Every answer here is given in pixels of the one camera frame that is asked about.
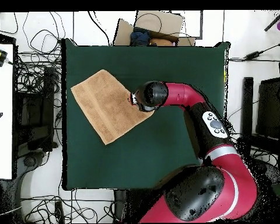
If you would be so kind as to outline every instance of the round button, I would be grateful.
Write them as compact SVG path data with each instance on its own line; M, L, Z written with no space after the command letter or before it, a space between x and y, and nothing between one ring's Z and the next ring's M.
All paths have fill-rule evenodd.
M214 129L221 129L222 127L222 124L220 121L218 120L213 120L211 123L210 123L211 127L214 128Z

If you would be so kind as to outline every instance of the white floor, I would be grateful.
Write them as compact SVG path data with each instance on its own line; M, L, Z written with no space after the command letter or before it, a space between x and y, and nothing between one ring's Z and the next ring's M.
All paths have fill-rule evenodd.
M218 42L224 41L231 42L229 51L229 58L242 58L253 51L261 51L280 43L280 31L277 30L276 25L269 31L265 32L264 29L274 19L276 14L280 11L268 10L227 10L225 11L225 25L224 36L223 34L223 10L206 10L204 11L203 19L203 39L196 41L196 46L214 46ZM62 17L62 22L65 28L65 37L73 38L72 32L72 12L58 12ZM23 23L27 13L16 13L17 21L19 24L19 31L14 35L17 38L17 45L19 52L31 51L28 48L25 35L23 33ZM57 15L53 13L57 26L59 27L60 36L64 36L61 21ZM127 22L134 24L135 12L96 12L97 19L99 20L102 29L104 29L109 37L110 42L113 41L114 33L117 26L118 18L122 18ZM192 36L197 36L199 30L199 22L197 21L197 14L186 11L187 18L187 33ZM75 35L74 40L78 45L107 45L107 39L104 34L92 23L87 12L75 12ZM33 36L41 29L48 29L52 32L55 31L55 26L52 17L48 12L30 12L25 24L25 32L28 39L31 40ZM0 19L0 29L10 32L16 30L15 20L13 13L2 13ZM41 46L43 37L38 37L35 40L34 46ZM52 49L55 40L48 37L45 43L44 50ZM265 60L280 60L280 47L269 50L262 54L258 59ZM262 80L279 77L279 69L277 62L229 62L229 96L227 105L227 116L230 116L234 111L241 108L242 100L242 80L245 76L252 76L254 78L254 100L258 99L258 87ZM256 111L257 103L254 104L254 118L253 118L253 131L256 126ZM230 118L230 122L234 126L236 132L240 131L240 111ZM22 185L22 198L41 197L44 195L58 195L58 185L61 179L62 171L62 149L61 147L54 149L50 154L48 163L39 167L33 172L26 175ZM71 192L60 190L61 197L66 200L71 199ZM113 191L111 190L78 190L77 199L80 200L113 200ZM24 201L23 214L26 215L31 209L38 204L39 201ZM110 205L109 202L83 202L79 201L81 208L93 208L98 217L105 215L103 207ZM64 206L65 214L71 212L69 207ZM85 212L85 216L91 218L93 212ZM39 219L37 214L33 215L31 219ZM81 217L73 220L73 223L83 223ZM110 223L110 217L104 218L101 223Z

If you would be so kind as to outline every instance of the electrical cord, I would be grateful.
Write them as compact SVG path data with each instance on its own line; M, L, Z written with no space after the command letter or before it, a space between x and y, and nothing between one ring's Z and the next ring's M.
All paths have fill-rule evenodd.
M16 12L13 13L13 15L15 16L15 20L16 20L16 31L11 33L11 32L8 32L8 31L2 31L0 30L1 33L8 33L8 34L16 34L19 30L19 25L18 25L18 20L16 19Z
M75 11L72 12L72 40L75 37Z
M145 15L153 15L153 16L156 16L156 17L159 19L159 21L160 21L160 29L159 29L158 33L160 33L160 32L161 32L161 29L162 29L162 21L161 21L160 17L158 17L156 14L153 14L153 13L146 13L146 14L143 14L142 16L139 16L139 17L136 19L136 21L135 21L135 26L136 26L137 21L138 21L141 17L143 17L143 16L145 16Z
M45 53L54 52L54 51L57 49L58 45L59 45L59 39L60 39L60 38L59 38L58 26L57 26L57 23L56 23L56 20L55 20L53 14L52 14L51 12L49 12L49 13L50 13L50 15L52 16L53 21L54 21L54 23L55 23L55 27L56 27L56 31L57 31L57 36L55 36L51 31L49 31L49 30L47 30L47 29L43 29L43 30L38 31L38 32L33 36L33 38L30 40L30 42L29 42L29 41L28 41L28 38L27 38L27 34L25 33L25 30L24 30L24 26L25 26L25 24L26 24L26 21L27 21L29 12L27 13L27 16L26 16L25 21L24 21L24 24L23 24L23 32L24 32L24 35L25 35L25 37L26 37L28 47L29 47L30 49L32 49L32 50L34 50L34 51L40 53L40 54L43 54L44 52L41 51L41 50L38 50L38 49L35 48L35 47L33 47L33 46L32 46L32 41L36 38L36 36L37 36L38 34L44 32L44 31L50 33L51 36L54 37L54 38L57 40L55 47L54 47L51 51L45 52Z
M46 165L46 164L48 163L49 157L50 157L50 152L48 153L47 161L46 161L44 164L40 165L40 167L41 167L41 166L44 166L44 165Z
M54 127L55 127L54 129L56 130L56 134L57 134L58 141L59 141L60 145L62 146L62 143L61 143L61 141L60 141L60 139L59 139L58 128L57 128L58 124L59 124L60 121L61 121L61 118L62 118L62 110L60 110L60 111L58 112L58 114L56 115L56 119L55 119L55 123L54 123Z
M28 222L29 221L29 218L33 215L33 214L38 214L40 216L40 220L36 220L34 221L34 223L37 223L37 222L43 222L43 224L46 224L46 222L48 221L49 224L53 224L52 220L51 220L51 217L54 216L56 217L57 214L56 212L51 212L48 208L48 203L49 202L55 202L56 200L59 200L59 201L62 201L66 206L70 207L71 208L71 213L69 214L66 214L65 215L65 218L67 220L69 220L69 222L67 224L72 224L72 221L78 217L82 217L82 219L86 222L86 223L89 223L88 220L91 220L93 219L94 217L96 217L96 223L99 223L102 219L104 219L105 217L109 216L111 218L115 218L114 217L114 214L111 213L111 215L109 214L110 213L110 208L116 203L115 201L111 201L111 204L110 204L110 207L107 207L105 206L104 207L104 212L106 213L103 217L101 217L100 219L98 219L97 217L97 213L94 209L92 208L81 208L79 205L79 209L76 209L74 206L72 206L72 201L73 200L68 200L71 202L71 204L67 204L65 203L65 200L62 199L60 196L53 196L53 195L50 195L52 196L52 198L48 199L48 198L45 198L45 199L42 199L41 202L39 204L37 204L37 206L35 206L25 217L25 222ZM34 200L34 198L28 198L28 199L21 199L21 201L27 201L27 200ZM93 212L93 217L91 218L87 218L84 213L86 211L92 211ZM41 212L45 212L47 214L46 218L41 214ZM77 213L78 215L76 217L72 217L73 214Z
M223 10L222 42L224 42L225 10Z
M240 109L238 109L238 110L236 110L234 113L232 113L229 117L228 117L228 119L227 120L229 120L230 119L230 117L232 116L232 115L234 115L234 114L236 114L238 111L240 111L242 109L242 107L240 108Z
M270 153L266 150L260 149L260 148L251 148L251 150L254 151L253 155L251 156L253 159L260 157L260 156L269 155L269 159L268 159L267 163L270 162L271 156L272 156L272 157L274 157L274 159L276 161L276 163L273 166L276 167L279 164L278 158L276 156L274 156L272 153Z
M234 62L244 62L244 61L280 62L278 60L266 60L266 59L265 60L257 60L257 59L255 59L255 58L258 58L262 53L264 53L264 52L266 52L266 51L268 51L270 49L273 49L273 48L275 48L277 46L280 46L280 43L277 44L277 45L274 45L274 46L272 46L272 47L270 47L268 49L265 49L263 51L252 52L252 53L246 55L244 58L231 58L231 59L229 59L229 61L234 61Z
M44 200L45 197L57 197L56 195L45 195L45 196L37 196L37 197L31 197L31 198L21 198L21 201L41 201ZM63 199L65 202L70 202L70 199ZM75 201L81 201L81 202L113 202L114 200L96 200L96 199L76 199Z
M89 17L91 18L92 22L104 33L104 35L107 37L107 41L108 41L108 46L110 46L110 42L109 42L109 38L108 38L108 35L105 33L105 31L95 22L95 20L93 20L91 14L89 11L87 11Z
M185 32L187 32L187 27L186 27L186 24L185 24L185 23L186 23L186 17L185 17L185 19L184 19L184 30L185 30ZM189 41L190 46L193 46L188 36L187 36L187 38L188 38L188 41Z

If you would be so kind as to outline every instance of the power adapter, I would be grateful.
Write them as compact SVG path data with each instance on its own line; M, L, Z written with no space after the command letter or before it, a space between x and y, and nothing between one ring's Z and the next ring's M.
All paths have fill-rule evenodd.
M58 219L58 224L65 224L64 213L61 201L56 201L55 203L55 214Z
M262 51L252 52L245 56L245 60L253 60L255 58L258 58L261 53L263 53L263 52Z
M255 51L255 52L252 52L252 53L246 55L246 56L244 57L244 59L245 59L246 61L247 61L247 60L253 60L253 59L255 59L255 58L258 58L259 55L262 54L262 53L264 53L265 51L268 51L268 50L270 50L270 49L272 49L272 48L274 48L274 47L277 47L277 46L280 46L280 43L279 43L278 45L275 45L275 46L273 46L273 47L270 47L269 49L266 49L266 50L264 50L264 51Z

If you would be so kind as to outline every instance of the black cable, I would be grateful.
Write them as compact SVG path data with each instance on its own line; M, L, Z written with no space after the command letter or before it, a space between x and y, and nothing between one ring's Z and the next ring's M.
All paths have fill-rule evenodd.
M56 119L55 119L55 123L54 123L54 127L55 127L54 129L56 130L56 134L57 134L58 141L59 141L60 145L62 146L62 143L61 143L61 141L60 141L60 139L59 139L58 128L57 128L57 126L58 126L58 124L60 123L61 118L62 118L61 112L62 112L62 110L60 110L60 111L58 112L58 114L56 115Z
M47 158L47 161L46 161L44 164L40 165L40 167L41 167L41 166L44 166L44 165L46 165L46 164L47 164L47 162L48 162L48 160L49 160L49 157L50 157L50 152L48 153L48 158Z
M89 11L87 11L89 17L91 18L92 22L104 33L104 35L107 37L107 40L108 40L108 46L110 46L110 42L109 42L109 38L108 38L108 35L105 33L105 31L95 22L95 20L93 20L91 14Z
M91 218L87 218L86 216L84 216L84 217L85 217L87 220L91 220L91 219L93 219L93 218L96 216L96 219L97 219L97 213L96 213L96 211L95 211L94 209L92 209L92 208L84 208L84 210L82 210L82 208L81 208L80 205L79 205L78 200L76 199L77 191L78 191L78 189L76 189L76 191L75 191L75 201L76 201L76 203L77 203L77 205L78 205L78 207L79 207L79 210L80 210L81 215L84 216L83 213L84 213L85 211L92 211L92 212L93 212L93 217L91 217Z
M71 190L71 224L72 224L72 190Z
M53 224L52 221L51 221L51 219L50 219L50 217L51 217L51 216L55 216L55 217L56 217L56 212L54 212L54 213L50 212L50 210L49 210L47 204L48 204L49 202L56 201L56 199L62 201L66 206L68 206L68 207L71 208L71 213L65 215L65 217L67 217L68 215L71 215L71 216L72 216L72 214L74 214L74 213L77 213L77 214L78 214L78 215L77 215L76 217L74 217L74 218L73 218L73 217L70 217L70 218L67 217L67 218L70 220L70 222L67 223L67 224L71 224L71 223L72 223L72 220L76 219L76 218L79 217L79 216L82 217L83 220L84 220L86 223L88 223L87 220L91 220L91 219L93 219L95 216L96 216L96 218L97 218L97 213L96 213L96 211L95 211L94 209L92 209L92 208L81 208L81 207L79 206L79 209L76 209L74 206L72 206L72 200L67 200L67 201L70 201L70 202L71 202L71 205L68 205L68 204L65 203L66 200L62 199L60 196L49 195L49 196L45 196L45 197L52 197L52 198L51 198L51 199L46 199L46 198L45 198L45 199L42 199L41 202L40 202L37 206L35 206L35 207L31 210L31 212L29 212L29 213L25 216L25 222L27 222L27 221L29 220L29 218L31 217L32 214L38 213L38 214L41 216L42 220L37 220L37 221L35 221L35 222L43 221L43 224L45 224L46 221L49 221L50 224ZM21 199L21 201L25 201L25 200L35 200L35 199L34 199L34 198ZM108 200L99 200L99 201L111 202L110 207L112 207L112 205L116 203L115 201L108 201ZM112 215L109 215L109 213L110 213L110 208L109 208L109 207L105 206L105 207L104 207L104 212L106 213L106 208L108 208L109 211L108 211L107 214L104 215L102 218L100 218L100 219L97 218L96 223L99 223L99 222L100 222L103 218L105 218L107 215L108 215L109 217L111 217L111 218L114 218L114 216L113 216L112 213L111 213ZM47 218L46 218L46 219L43 218L43 216L42 216L42 214L40 213L40 211L44 211L44 212L47 213ZM93 214L94 214L93 217L91 217L91 218L85 217L85 216L83 215L83 213L84 213L85 211L92 211Z
M237 113L237 112L240 111L241 109L242 109L242 107L241 107L240 109L238 109L237 111L235 111L233 114L231 114L227 120L229 120L230 117L231 117L232 115L234 115L235 113Z
M279 43L278 45L274 45L274 46L272 46L272 47L270 47L270 48L268 48L268 49L265 49L265 50L263 50L263 51L260 51L260 54L261 54L261 53L264 53L264 52L266 52L266 51L268 51L268 50L270 50L270 49L273 49L273 48L275 48L275 47L277 47L277 46L280 46L280 43Z
M53 53L53 52L57 49L57 47L58 47L58 45L59 45L59 39L60 39L60 38L59 38L58 26L57 26L57 23L56 23L56 20L55 20L55 17L53 16L53 14L52 14L51 12L49 12L49 13L50 13L50 15L52 16L53 21L54 21L54 23L55 23L55 27L56 27L56 31L57 31L57 36L55 36L51 31L49 31L49 30L47 30L47 29L43 29L43 30L40 30L39 32L37 32L37 33L33 36L33 38L30 40L30 42L29 42L29 41L28 41L28 38L27 38L27 34L26 34L25 30L24 30L24 26L25 26L25 24L26 24L26 21L27 21L29 12L27 13L27 16L26 16L25 21L24 21L24 24L23 24L23 32L24 32L24 35L25 35L25 37L26 37L28 47L29 47L30 49L32 49L32 50L38 52L39 55L43 54L44 52L41 51L41 50L38 50L38 49L36 49L35 47L32 46L32 41L36 38L36 36L37 36L38 34L40 34L40 33L42 33L42 32L45 31L45 32L50 33L51 36L54 37L54 38L57 40L55 47L54 47L51 51L45 52L46 54L47 54L47 53L51 53L51 52ZM62 27L63 27L63 30L64 30L64 37L65 37L65 29L64 29L64 26L63 26L62 19L61 19L61 24L62 24Z
M184 18L184 30L185 30L185 32L187 32L187 28L186 28L186 17ZM190 41L190 39L189 39L189 37L187 36L187 38L188 38L188 41L189 41L189 44L190 44L190 46L193 46L192 44L191 44L191 41Z
M225 10L223 10L222 42L224 42Z
M54 100L58 100L58 101L60 102L60 106L56 106L56 105L54 105L54 107L56 107L56 108L60 108L60 107L62 107L62 103L61 103L61 100L60 100L60 99L54 99Z
M277 44L277 45L274 45L266 50L263 50L263 51L255 51L255 52L252 52L248 55L246 55L244 58L231 58L230 61L234 61L234 62L244 62L244 61L267 61L267 62L280 62L278 60L255 60L255 58L258 58L262 53L270 50L270 49L273 49L277 46L280 46L280 43Z
M159 19L159 21L160 21L160 29L159 29L158 33L160 33L160 31L161 31L161 29L162 29L162 21L161 21L160 17L158 17L157 15L152 14L152 13L146 13L146 14L143 14L142 16L139 16L139 17L136 19L136 21L135 21L135 26L136 26L137 21L138 21L141 17L143 17L143 16L145 16L145 15L153 15L153 16L156 16L156 17Z
M8 31L2 31L2 30L0 30L0 32L2 32L2 33L8 33L8 34L16 34L16 33L18 32L18 30L19 30L19 25L17 24L17 23L18 23L18 20L16 19L16 12L14 12L13 15L15 16L15 20L16 20L16 31L13 32L13 33L10 33L10 32L8 32Z
M72 39L75 37L75 12L72 12Z
M253 155L251 156L252 158L256 158L256 157L259 157L259 156L264 156L264 155L269 155L269 159L267 161L267 163L270 162L271 160L271 156L274 157L276 163L275 165L273 165L274 167L276 167L278 165L278 159L276 156L274 156L271 152L267 151L267 150L263 150L263 149L260 149L260 148L251 148L252 151L254 151Z
M41 201L44 200L45 197L57 197L56 195L45 195L45 196L39 196L39 197L31 197L31 198L21 198L21 201ZM93 199L76 199L75 201L81 201L81 202L113 202L114 200L93 200Z
M268 60L268 59L247 60L247 59L244 59L244 58L228 58L228 61L232 61L232 62L251 62L251 61L255 61L255 62L280 62L280 60Z

